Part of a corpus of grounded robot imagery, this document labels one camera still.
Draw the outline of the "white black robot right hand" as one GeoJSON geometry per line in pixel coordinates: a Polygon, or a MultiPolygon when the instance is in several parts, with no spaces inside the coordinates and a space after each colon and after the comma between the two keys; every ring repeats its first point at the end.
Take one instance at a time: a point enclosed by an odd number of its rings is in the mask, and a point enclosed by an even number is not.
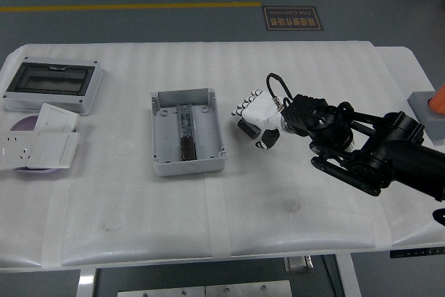
{"type": "Polygon", "coordinates": [[[255,146],[263,150],[273,147],[284,131],[284,119],[268,91],[251,92],[231,114],[239,117],[239,129],[252,140],[257,139],[255,146]]]}

